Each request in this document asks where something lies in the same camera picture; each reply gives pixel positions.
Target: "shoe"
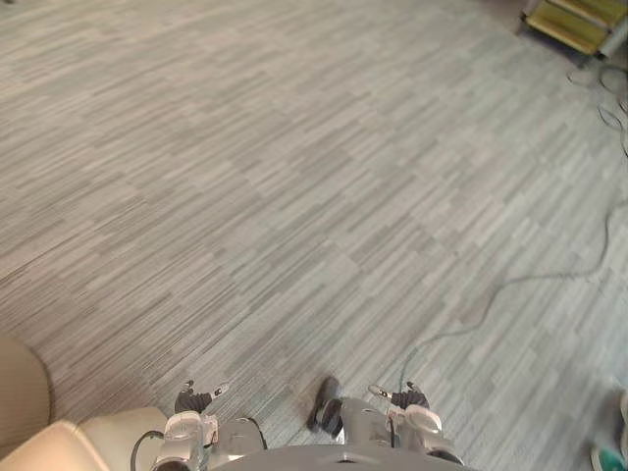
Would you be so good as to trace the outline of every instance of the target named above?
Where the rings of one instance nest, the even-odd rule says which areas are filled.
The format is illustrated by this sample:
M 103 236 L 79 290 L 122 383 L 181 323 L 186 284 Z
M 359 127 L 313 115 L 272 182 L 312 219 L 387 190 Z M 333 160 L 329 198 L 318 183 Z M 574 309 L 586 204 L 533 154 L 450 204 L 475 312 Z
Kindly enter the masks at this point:
M 619 447 L 621 449 L 621 454 L 624 455 L 624 459 L 628 461 L 628 390 L 624 391 L 621 395 L 619 410 L 621 410 L 621 416 L 624 418 L 624 430 L 621 433 Z
M 623 459 L 608 449 L 594 447 L 591 451 L 591 464 L 595 471 L 626 471 Z

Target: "black cable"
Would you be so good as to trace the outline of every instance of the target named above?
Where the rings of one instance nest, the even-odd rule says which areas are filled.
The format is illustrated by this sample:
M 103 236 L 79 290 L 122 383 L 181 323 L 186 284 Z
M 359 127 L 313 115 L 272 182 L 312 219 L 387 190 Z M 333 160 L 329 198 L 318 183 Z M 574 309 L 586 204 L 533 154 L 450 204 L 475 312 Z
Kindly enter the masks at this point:
M 603 90 L 615 96 L 617 106 L 619 106 L 619 109 L 626 115 L 626 118 L 628 118 L 628 103 L 622 100 L 622 97 L 620 96 L 620 92 L 618 90 L 613 90 L 604 80 L 608 73 L 613 71 L 615 73 L 620 73 L 625 76 L 626 81 L 628 82 L 628 69 L 623 69 L 621 67 L 613 66 L 610 64 L 604 64 L 598 70 L 597 77 L 589 80 L 589 82 L 587 83 L 575 80 L 572 77 L 572 74 L 577 71 L 579 71 L 579 69 L 567 73 L 567 80 L 569 80 L 574 85 L 584 86 L 586 88 L 592 88 L 595 84 L 598 84 L 602 87 Z M 605 125 L 607 125 L 611 129 L 619 131 L 621 150 L 623 151 L 626 159 L 628 159 L 628 128 L 623 124 L 623 122 L 619 119 L 617 115 L 605 108 L 601 103 L 598 104 L 598 113 L 600 114 L 600 118 Z
M 391 448 L 394 448 L 394 422 L 392 417 L 389 417 L 389 423 L 391 424 Z
M 139 450 L 139 446 L 141 445 L 141 443 L 146 439 L 163 439 L 163 438 L 164 438 L 164 434 L 162 432 L 159 432 L 157 430 L 151 430 L 149 432 L 146 432 L 137 440 L 137 442 L 135 442 L 135 445 L 133 445 L 133 451 L 131 452 L 131 471 L 135 471 L 135 466 L 137 464 L 135 463 L 137 461 L 137 451 Z
M 610 220 L 612 219 L 612 216 L 614 215 L 616 211 L 625 207 L 628 207 L 628 199 L 618 201 L 617 203 L 610 206 L 610 208 L 606 211 L 606 214 L 604 215 L 604 242 L 602 246 L 602 251 L 600 252 L 598 261 L 593 267 L 587 270 L 583 270 L 583 271 L 556 272 L 556 273 L 547 273 L 543 275 L 528 275 L 524 277 L 516 277 L 516 278 L 511 278 L 510 280 L 506 280 L 501 285 L 498 285 L 493 291 L 493 293 L 491 294 L 491 297 L 489 298 L 489 302 L 487 303 L 486 307 L 484 308 L 484 312 L 482 313 L 482 317 L 477 323 L 465 329 L 461 329 L 459 331 L 438 333 L 426 340 L 419 342 L 414 348 L 412 348 L 412 350 L 410 350 L 410 352 L 405 358 L 405 361 L 403 362 L 403 367 L 401 368 L 401 374 L 399 375 L 399 390 L 401 391 L 401 389 L 403 388 L 403 379 L 405 378 L 405 372 L 407 370 L 408 364 L 410 363 L 410 361 L 412 361 L 412 358 L 414 358 L 414 356 L 423 347 L 441 339 L 446 339 L 449 337 L 464 336 L 466 334 L 471 334 L 472 332 L 480 329 L 489 318 L 489 313 L 491 312 L 491 308 L 493 307 L 493 304 L 495 304 L 497 297 L 506 288 L 512 287 L 515 285 L 526 284 L 526 283 L 534 282 L 534 281 L 575 280 L 575 279 L 586 278 L 586 277 L 594 275 L 602 267 L 603 262 L 606 258 L 606 255 L 608 254 L 608 246 L 610 243 L 610 235 L 609 235 Z

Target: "floor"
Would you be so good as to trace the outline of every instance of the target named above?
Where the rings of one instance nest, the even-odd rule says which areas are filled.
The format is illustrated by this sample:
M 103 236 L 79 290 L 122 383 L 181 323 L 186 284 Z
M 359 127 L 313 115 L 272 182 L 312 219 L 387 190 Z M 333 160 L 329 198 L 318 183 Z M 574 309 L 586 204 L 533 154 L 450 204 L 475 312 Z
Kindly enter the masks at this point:
M 516 2 L 0 6 L 0 331 L 57 417 L 229 380 L 221 417 L 322 440 L 324 375 L 394 389 L 503 280 L 595 265 L 628 194 L 594 93 L 513 34 Z M 471 466 L 589 469 L 628 383 L 626 211 L 610 237 L 598 273 L 508 289 L 410 362 Z

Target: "cable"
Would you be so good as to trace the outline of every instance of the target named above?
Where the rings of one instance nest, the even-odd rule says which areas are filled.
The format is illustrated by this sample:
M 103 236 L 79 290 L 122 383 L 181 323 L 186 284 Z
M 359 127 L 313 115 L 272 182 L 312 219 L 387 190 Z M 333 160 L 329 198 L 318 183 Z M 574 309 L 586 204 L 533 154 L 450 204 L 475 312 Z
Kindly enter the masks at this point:
M 621 67 L 613 66 L 610 64 L 604 64 L 598 70 L 597 79 L 593 78 L 588 83 L 575 80 L 572 77 L 573 73 L 579 70 L 580 69 L 576 69 L 575 71 L 571 71 L 570 73 L 567 73 L 567 80 L 569 80 L 574 85 L 584 86 L 586 88 L 591 88 L 595 84 L 598 84 L 599 86 L 602 87 L 602 89 L 604 89 L 608 93 L 611 93 L 612 95 L 615 96 L 617 106 L 626 115 L 626 118 L 628 118 L 628 102 L 623 101 L 622 97 L 620 96 L 620 92 L 617 90 L 613 90 L 610 86 L 608 86 L 607 82 L 604 80 L 604 78 L 608 75 L 608 72 L 613 71 L 613 72 L 619 72 L 620 74 L 625 76 L 626 80 L 628 81 L 628 69 L 622 69 Z M 598 113 L 600 114 L 600 118 L 602 119 L 602 122 L 605 125 L 607 125 L 611 129 L 619 131 L 619 141 L 621 144 L 621 150 L 624 152 L 624 156 L 626 157 L 626 159 L 628 159 L 628 144 L 627 144 L 628 128 L 624 126 L 624 124 L 622 123 L 622 121 L 619 119 L 617 115 L 615 115 L 613 112 L 605 108 L 601 103 L 598 104 Z
M 474 325 L 461 329 L 459 331 L 438 333 L 426 340 L 419 342 L 414 348 L 412 348 L 412 350 L 410 350 L 410 352 L 405 358 L 405 361 L 403 362 L 403 366 L 401 368 L 401 374 L 399 375 L 399 390 L 401 391 L 403 388 L 403 379 L 405 378 L 405 372 L 407 370 L 407 367 L 410 361 L 412 361 L 412 359 L 416 356 L 416 354 L 423 347 L 441 339 L 446 339 L 449 337 L 464 336 L 464 335 L 471 334 L 472 332 L 479 330 L 489 318 L 489 313 L 491 312 L 491 308 L 493 307 L 493 304 L 495 304 L 497 297 L 506 288 L 512 287 L 515 285 L 522 285 L 522 284 L 526 284 L 526 283 L 534 282 L 534 281 L 575 280 L 575 279 L 586 278 L 591 275 L 594 275 L 602 267 L 604 260 L 606 259 L 606 255 L 608 254 L 608 247 L 610 245 L 610 235 L 609 235 L 610 220 L 612 219 L 615 212 L 625 207 L 628 207 L 628 199 L 618 201 L 617 203 L 610 206 L 610 208 L 606 211 L 606 214 L 604 215 L 604 241 L 603 241 L 602 251 L 600 252 L 598 261 L 596 262 L 594 266 L 583 271 L 555 272 L 555 273 L 547 273 L 543 275 L 528 275 L 528 276 L 523 276 L 523 277 L 516 277 L 516 278 L 511 278 L 510 280 L 506 280 L 501 285 L 498 285 L 493 291 L 493 293 L 491 294 L 491 297 L 489 298 L 489 302 L 487 303 L 486 307 L 484 308 L 484 312 L 482 313 L 482 317 Z
M 391 424 L 391 448 L 394 448 L 394 422 L 392 417 L 389 417 L 389 423 Z
M 151 430 L 142 435 L 135 445 L 133 445 L 133 451 L 131 452 L 131 471 L 135 471 L 136 461 L 137 461 L 137 451 L 139 450 L 139 446 L 145 439 L 163 439 L 164 434 L 157 430 Z

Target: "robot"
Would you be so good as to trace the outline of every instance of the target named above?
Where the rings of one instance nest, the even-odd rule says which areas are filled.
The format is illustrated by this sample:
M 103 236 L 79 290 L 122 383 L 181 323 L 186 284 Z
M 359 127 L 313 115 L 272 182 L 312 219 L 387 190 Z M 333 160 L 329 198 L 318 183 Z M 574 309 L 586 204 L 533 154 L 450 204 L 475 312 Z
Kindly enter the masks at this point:
M 351 470 L 463 471 L 462 461 L 444 437 L 440 417 L 430 410 L 425 395 L 412 383 L 406 392 L 390 393 L 378 386 L 369 392 L 389 403 L 386 414 L 368 402 L 345 397 L 340 383 L 323 381 L 307 427 L 329 434 L 336 445 L 286 446 L 268 449 L 257 423 L 240 418 L 219 426 L 206 407 L 224 394 L 229 385 L 213 392 L 194 393 L 185 384 L 175 404 L 176 414 L 165 431 L 147 432 L 131 455 L 131 471 L 141 440 L 163 438 L 152 471 L 271 471 Z

